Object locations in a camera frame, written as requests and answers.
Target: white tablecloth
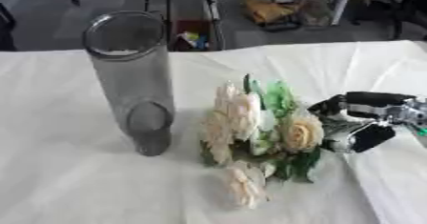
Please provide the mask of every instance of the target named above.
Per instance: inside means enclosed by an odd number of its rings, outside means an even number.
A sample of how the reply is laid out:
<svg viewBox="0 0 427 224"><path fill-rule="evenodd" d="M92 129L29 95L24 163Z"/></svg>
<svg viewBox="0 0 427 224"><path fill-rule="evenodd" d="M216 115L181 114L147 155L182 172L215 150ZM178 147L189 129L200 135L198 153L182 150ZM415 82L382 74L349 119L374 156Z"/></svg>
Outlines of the white tablecloth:
<svg viewBox="0 0 427 224"><path fill-rule="evenodd" d="M427 96L427 45L267 46L172 53L173 146L148 158L113 122L83 51L0 53L0 223L427 223L427 151L405 129L367 153L325 152L315 184L274 182L255 211L229 205L198 162L214 89L246 73L312 104L346 91Z"/></svg>

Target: cloth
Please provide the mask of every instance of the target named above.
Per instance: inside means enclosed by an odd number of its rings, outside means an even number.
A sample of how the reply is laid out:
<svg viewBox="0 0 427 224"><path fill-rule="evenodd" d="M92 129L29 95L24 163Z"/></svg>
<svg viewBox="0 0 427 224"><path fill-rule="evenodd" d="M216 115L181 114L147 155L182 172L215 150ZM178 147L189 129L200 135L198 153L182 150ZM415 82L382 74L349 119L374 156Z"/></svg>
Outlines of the cloth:
<svg viewBox="0 0 427 224"><path fill-rule="evenodd" d="M255 211L230 206L198 158L215 88L281 79L311 105L347 91L427 97L427 45L408 41L171 53L173 145L148 158L115 125L83 51L0 53L0 223L426 223L427 152L401 128L356 155L323 153L315 184L272 182Z"/></svg>

